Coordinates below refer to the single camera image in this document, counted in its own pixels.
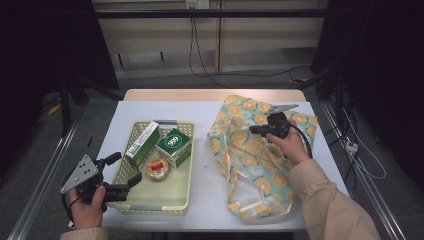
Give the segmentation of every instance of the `green box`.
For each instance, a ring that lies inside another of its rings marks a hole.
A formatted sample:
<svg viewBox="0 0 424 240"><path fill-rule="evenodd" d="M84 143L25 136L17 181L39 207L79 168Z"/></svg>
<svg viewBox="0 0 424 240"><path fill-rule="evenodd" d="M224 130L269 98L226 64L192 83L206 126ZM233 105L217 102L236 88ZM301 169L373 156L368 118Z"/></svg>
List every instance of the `green box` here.
<svg viewBox="0 0 424 240"><path fill-rule="evenodd" d="M156 143L159 156L174 168L178 168L190 156L190 148L191 139L175 128Z"/></svg>
<svg viewBox="0 0 424 240"><path fill-rule="evenodd" d="M125 153L132 160L130 161L131 165L135 167L140 166L152 154L155 144L159 139L159 124L155 122L149 123Z"/></svg>

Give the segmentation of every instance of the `yellow basket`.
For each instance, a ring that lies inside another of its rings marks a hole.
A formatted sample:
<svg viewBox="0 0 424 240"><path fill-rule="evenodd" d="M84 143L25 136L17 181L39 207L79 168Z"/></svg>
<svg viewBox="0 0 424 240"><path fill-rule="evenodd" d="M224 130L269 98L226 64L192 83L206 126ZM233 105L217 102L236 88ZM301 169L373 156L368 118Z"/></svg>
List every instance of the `yellow basket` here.
<svg viewBox="0 0 424 240"><path fill-rule="evenodd" d="M187 135L192 142L190 156L184 161L178 169L171 167L169 175L161 182L152 181L145 170L145 163L150 159L159 157L157 151L153 149L148 159L139 166L142 173L140 183L131 188L127 201L110 202L108 206L118 209L124 213L184 213L188 206L190 196L191 171L193 164L194 132L195 124L188 121L172 120L152 120L159 123L161 136L166 136L173 128L178 129ZM138 138L143 130L152 121L135 122L131 130L124 153L130 148L132 143ZM134 173L134 167L129 164L124 155L120 161L118 170L115 173L112 184L126 184L130 176Z"/></svg>

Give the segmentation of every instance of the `floral cloth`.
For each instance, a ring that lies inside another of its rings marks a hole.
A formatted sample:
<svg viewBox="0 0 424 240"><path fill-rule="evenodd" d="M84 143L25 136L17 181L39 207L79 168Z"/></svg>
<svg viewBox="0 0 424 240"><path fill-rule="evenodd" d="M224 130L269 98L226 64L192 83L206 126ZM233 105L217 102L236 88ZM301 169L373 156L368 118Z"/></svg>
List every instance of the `floral cloth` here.
<svg viewBox="0 0 424 240"><path fill-rule="evenodd" d="M230 184L228 207L246 220L259 221L288 213L292 204L293 190L286 176L293 163L276 145L249 129L252 125L266 125L265 112L271 107L251 98L230 95L208 133L218 167ZM312 147L317 118L291 110L284 113L287 119L296 121ZM242 207L233 200L238 176L246 177L260 190L260 201Z"/></svg>

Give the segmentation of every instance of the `sleeve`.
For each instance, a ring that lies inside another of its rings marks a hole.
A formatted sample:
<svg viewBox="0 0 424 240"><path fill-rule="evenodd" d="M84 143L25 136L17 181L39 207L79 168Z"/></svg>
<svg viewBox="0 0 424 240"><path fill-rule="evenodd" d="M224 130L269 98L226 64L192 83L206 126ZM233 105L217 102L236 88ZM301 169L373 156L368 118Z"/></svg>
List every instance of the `sleeve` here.
<svg viewBox="0 0 424 240"><path fill-rule="evenodd" d="M60 236L60 240L107 240L108 233L105 228L85 228L66 232Z"/></svg>
<svg viewBox="0 0 424 240"><path fill-rule="evenodd" d="M380 239L368 213L337 189L316 160L299 163L288 178L301 199L310 239Z"/></svg>

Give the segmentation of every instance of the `hand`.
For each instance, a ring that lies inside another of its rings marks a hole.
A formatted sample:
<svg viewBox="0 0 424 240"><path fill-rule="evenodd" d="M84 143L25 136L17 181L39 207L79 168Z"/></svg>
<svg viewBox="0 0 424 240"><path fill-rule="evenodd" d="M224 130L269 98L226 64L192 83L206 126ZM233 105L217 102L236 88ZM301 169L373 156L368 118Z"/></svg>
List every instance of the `hand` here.
<svg viewBox="0 0 424 240"><path fill-rule="evenodd" d="M106 194L106 188L99 186L93 195L91 204L86 204L79 198L75 188L69 191L69 200L74 204L71 206L75 229L100 227L103 221L102 203Z"/></svg>
<svg viewBox="0 0 424 240"><path fill-rule="evenodd" d="M289 120L289 122L296 126L295 121ZM284 155L291 159L294 164L297 165L310 159L302 142L302 137L296 129L291 127L289 134L285 139L274 136L271 133L268 133L266 137L269 141L280 147Z"/></svg>

